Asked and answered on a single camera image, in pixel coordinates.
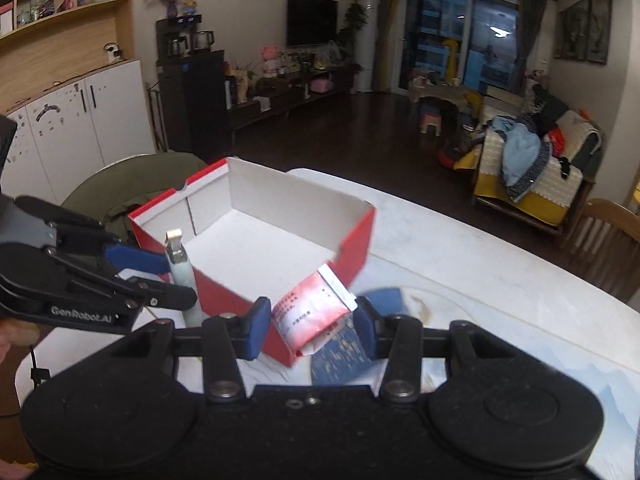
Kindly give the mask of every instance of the red box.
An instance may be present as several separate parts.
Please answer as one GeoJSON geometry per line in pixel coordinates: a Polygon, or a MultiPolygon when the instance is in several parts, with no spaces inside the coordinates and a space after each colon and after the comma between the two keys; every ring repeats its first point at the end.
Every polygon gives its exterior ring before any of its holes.
{"type": "MultiPolygon", "coordinates": [[[[349,286],[364,266],[375,208],[364,200],[236,158],[219,160],[129,215],[142,248],[163,252],[182,230],[202,309],[242,315],[259,296],[275,306],[327,263],[349,286]]],[[[296,357],[272,326],[264,351],[296,357]]]]}

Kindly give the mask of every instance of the television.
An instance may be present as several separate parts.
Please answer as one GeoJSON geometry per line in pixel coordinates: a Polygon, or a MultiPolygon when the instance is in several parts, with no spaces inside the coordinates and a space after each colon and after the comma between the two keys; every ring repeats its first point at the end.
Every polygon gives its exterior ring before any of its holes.
{"type": "Polygon", "coordinates": [[[328,43],[335,40],[338,2],[333,0],[288,0],[287,46],[328,43]]]}

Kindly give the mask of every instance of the red and white packet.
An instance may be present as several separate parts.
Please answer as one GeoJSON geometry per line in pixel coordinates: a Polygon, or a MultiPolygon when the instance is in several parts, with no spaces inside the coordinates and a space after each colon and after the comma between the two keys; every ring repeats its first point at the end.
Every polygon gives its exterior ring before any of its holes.
{"type": "Polygon", "coordinates": [[[355,296],[324,264],[271,310],[273,324],[297,356],[315,354],[356,310],[355,296]]]}

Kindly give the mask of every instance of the flower vase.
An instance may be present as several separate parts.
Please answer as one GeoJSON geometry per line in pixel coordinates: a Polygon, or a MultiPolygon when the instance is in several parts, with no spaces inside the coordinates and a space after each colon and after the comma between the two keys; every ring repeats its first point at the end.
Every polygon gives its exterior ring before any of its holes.
{"type": "Polygon", "coordinates": [[[166,3],[166,16],[167,18],[178,17],[178,6],[175,4],[175,2],[166,3]]]}
{"type": "Polygon", "coordinates": [[[249,90],[249,73],[247,70],[234,70],[236,77],[236,88],[238,88],[238,104],[247,102],[247,92],[249,90]]]}

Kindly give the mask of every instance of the curtain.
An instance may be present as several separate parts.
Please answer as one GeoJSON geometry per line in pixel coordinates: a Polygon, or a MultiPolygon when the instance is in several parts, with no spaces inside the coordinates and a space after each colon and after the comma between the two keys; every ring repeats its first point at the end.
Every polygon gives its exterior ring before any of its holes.
{"type": "Polygon", "coordinates": [[[518,4],[518,21],[516,23],[518,57],[509,81],[509,91],[514,94],[522,94],[524,90],[524,71],[527,67],[527,57],[536,44],[545,7],[546,0],[520,0],[518,4]]]}
{"type": "Polygon", "coordinates": [[[388,91],[388,57],[389,49],[393,46],[390,38],[393,18],[400,0],[380,0],[378,6],[378,39],[376,41],[376,56],[373,63],[373,89],[377,92],[388,91]]]}

